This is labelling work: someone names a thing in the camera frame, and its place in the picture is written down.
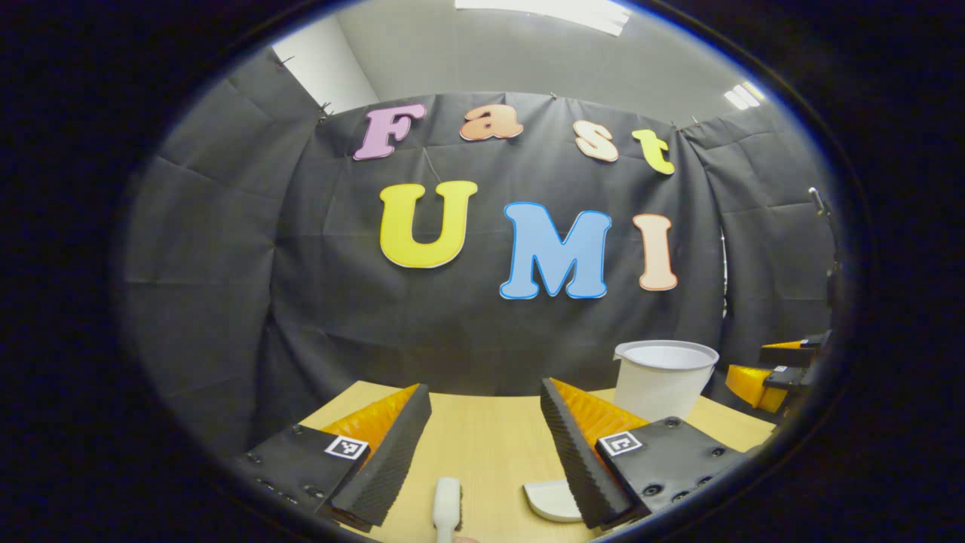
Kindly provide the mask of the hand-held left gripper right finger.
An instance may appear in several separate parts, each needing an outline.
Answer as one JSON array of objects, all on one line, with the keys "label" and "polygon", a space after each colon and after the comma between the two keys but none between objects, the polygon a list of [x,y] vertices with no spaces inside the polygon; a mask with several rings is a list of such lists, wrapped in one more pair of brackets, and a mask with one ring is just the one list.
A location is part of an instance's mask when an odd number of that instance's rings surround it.
[{"label": "hand-held left gripper right finger", "polygon": [[589,529],[612,529],[669,508],[746,459],[679,417],[645,422],[559,379],[542,379],[540,406]]}]

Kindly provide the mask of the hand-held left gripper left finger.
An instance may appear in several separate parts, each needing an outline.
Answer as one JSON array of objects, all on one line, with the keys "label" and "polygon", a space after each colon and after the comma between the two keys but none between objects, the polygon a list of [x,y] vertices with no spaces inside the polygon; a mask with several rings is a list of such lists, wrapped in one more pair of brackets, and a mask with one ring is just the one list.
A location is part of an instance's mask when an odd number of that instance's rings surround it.
[{"label": "hand-held left gripper left finger", "polygon": [[294,424],[240,455],[261,492],[306,514],[369,532],[399,497],[432,413],[430,389],[400,389],[323,429]]}]

